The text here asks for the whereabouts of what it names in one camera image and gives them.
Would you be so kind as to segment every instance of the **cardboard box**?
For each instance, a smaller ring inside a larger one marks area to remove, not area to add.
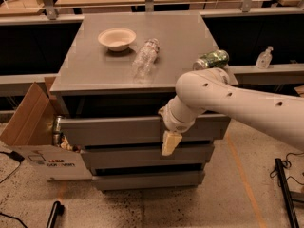
[[[0,140],[22,155],[48,180],[91,180],[80,153],[52,145],[52,126],[57,115],[48,96],[32,84],[11,117]]]

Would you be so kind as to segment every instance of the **gray countertop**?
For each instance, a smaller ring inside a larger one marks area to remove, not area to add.
[[[98,35],[112,28],[136,32],[125,53],[109,52]],[[131,65],[149,38],[160,41],[152,84],[135,84]],[[60,95],[103,94],[108,91],[174,90],[175,82],[192,70],[202,54],[217,49],[208,27],[196,11],[86,14],[51,91]]]

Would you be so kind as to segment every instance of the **drawer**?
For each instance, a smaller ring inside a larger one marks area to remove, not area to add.
[[[222,139],[230,118],[215,113],[202,114],[195,125],[183,134],[183,141]],[[115,145],[162,143],[165,130],[160,116],[62,119],[61,129],[72,145]]]
[[[94,186],[102,191],[141,188],[197,186],[204,178],[202,170],[185,172],[163,172],[150,174],[127,174],[94,176]]]
[[[161,144],[115,145],[82,151],[86,168],[95,169],[206,164],[214,146],[209,142],[180,143],[171,156],[162,156]]]

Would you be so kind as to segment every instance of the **cardboard flap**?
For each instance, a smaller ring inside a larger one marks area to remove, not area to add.
[[[51,145],[55,115],[49,98],[34,83],[2,132],[0,140],[7,146]]]

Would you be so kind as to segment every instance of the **green can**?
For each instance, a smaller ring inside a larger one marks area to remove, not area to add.
[[[229,55],[227,51],[218,49],[199,57],[193,64],[193,70],[204,70],[213,67],[224,68],[228,64],[228,61]]]

